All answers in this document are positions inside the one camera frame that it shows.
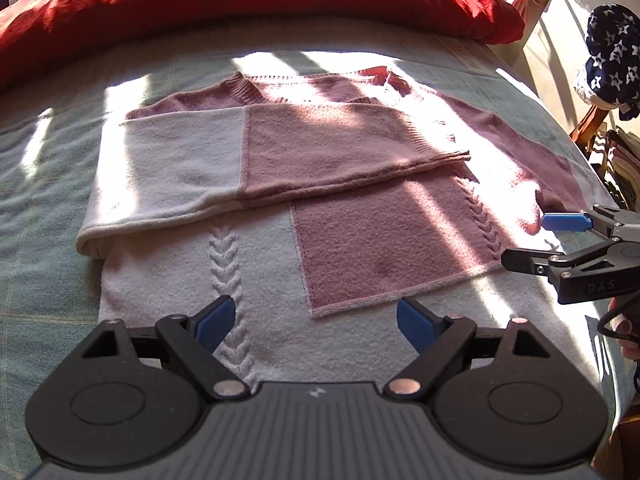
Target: white star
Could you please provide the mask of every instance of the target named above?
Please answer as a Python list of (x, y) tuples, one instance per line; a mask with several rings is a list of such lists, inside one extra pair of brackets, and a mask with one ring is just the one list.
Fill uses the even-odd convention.
[(620, 92), (620, 83), (622, 83), (622, 79), (618, 77), (618, 72), (614, 75), (609, 74), (609, 77), (611, 78), (611, 84), (618, 89), (618, 92)]
[(628, 73), (626, 74), (626, 84), (629, 84), (630, 82), (635, 81), (636, 79), (640, 79), (640, 77), (638, 77), (638, 67), (637, 66), (628, 67)]
[(620, 54), (622, 54), (624, 51), (628, 50), (628, 48), (622, 44), (622, 40), (617, 42), (615, 45), (616, 45), (615, 50), (619, 50)]
[(595, 68), (601, 68), (602, 64), (605, 61), (605, 59), (602, 57), (601, 52), (599, 52), (597, 56), (591, 56), (591, 59), (593, 59), (593, 66)]

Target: star pattern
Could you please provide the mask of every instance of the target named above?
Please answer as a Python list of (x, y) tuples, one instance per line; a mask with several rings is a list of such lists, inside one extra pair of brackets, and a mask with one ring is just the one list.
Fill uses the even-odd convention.
[(591, 59), (593, 59), (593, 66), (595, 68), (602, 67), (602, 64), (604, 63), (604, 58), (602, 57), (601, 52), (599, 52), (597, 56), (591, 56)]
[(640, 115), (640, 18), (618, 4), (596, 7), (585, 41), (590, 58), (578, 83), (585, 95), (619, 108), (623, 121)]
[(609, 74), (609, 77), (611, 78), (611, 85), (615, 86), (618, 89), (618, 92), (620, 92), (620, 85), (622, 84), (622, 79), (619, 78), (618, 72), (616, 72), (614, 75)]
[(629, 84), (632, 81), (635, 81), (636, 79), (638, 79), (638, 67), (637, 66), (628, 67), (628, 72), (626, 73), (626, 84)]

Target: pink sweater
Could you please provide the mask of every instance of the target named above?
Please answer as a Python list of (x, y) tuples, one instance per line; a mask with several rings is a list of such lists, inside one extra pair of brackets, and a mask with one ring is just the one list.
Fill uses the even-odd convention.
[[(548, 249), (541, 212), (587, 207), (565, 158), (496, 115), (386, 67), (284, 78), (236, 73), (127, 119), (143, 135), (152, 118), (168, 124), (187, 112), (238, 107), (238, 205), (227, 200), (226, 210), (290, 202), (313, 316), (486, 272), (509, 246)], [(129, 231), (149, 228), (136, 221)], [(79, 238), (106, 236), (96, 225)]]

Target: plaid pattern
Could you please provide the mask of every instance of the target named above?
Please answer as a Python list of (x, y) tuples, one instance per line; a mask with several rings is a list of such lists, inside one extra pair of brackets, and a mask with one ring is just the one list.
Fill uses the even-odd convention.
[[(26, 402), (97, 323), (101, 267), (76, 253), (75, 239), (102, 130), (119, 114), (215, 84), (238, 69), (263, 72), (265, 59), (299, 74), (324, 72), (313, 55), (295, 47), (278, 50), (283, 44), (300, 48), (304, 37), (307, 50), (359, 52), (366, 46), (392, 53), (406, 61), (328, 57), (332, 72), (395, 62), (419, 82), (495, 112), (529, 139), (584, 164), (558, 124), (514, 91), (478, 44), (463, 42), (477, 63), (486, 64), (480, 76), (432, 35), (381, 23), (366, 27), (359, 20), (315, 20), (256, 20), (251, 27), (236, 20), (132, 43), (0, 95), (0, 480), (21, 479), (38, 465), (24, 428)], [(272, 54), (242, 61), (229, 54), (254, 50)], [(632, 395), (633, 370), (625, 370), (615, 345), (603, 342), (594, 352), (603, 384), (610, 383), (603, 386), (607, 403), (619, 416)]]
[(0, 130), (0, 479), (38, 463), (31, 393), (97, 322), (100, 269), (74, 248), (97, 161), (99, 120), (70, 111)]

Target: cable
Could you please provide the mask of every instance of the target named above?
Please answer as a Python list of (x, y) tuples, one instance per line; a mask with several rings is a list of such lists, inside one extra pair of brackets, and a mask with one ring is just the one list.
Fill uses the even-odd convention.
[[(610, 328), (606, 328), (605, 325), (609, 324), (615, 317), (622, 314), (626, 309), (630, 306), (638, 304), (638, 299), (640, 299), (640, 289), (636, 290), (631, 296), (626, 298), (621, 304), (619, 304), (616, 308), (609, 310), (604, 316), (602, 316), (596, 326), (596, 329), (603, 336), (611, 337), (613, 339), (624, 339), (626, 341), (631, 341), (640, 346), (640, 338), (633, 334), (619, 334), (614, 332)], [(634, 372), (634, 388), (636, 392), (640, 395), (640, 361), (636, 362), (636, 371)]]

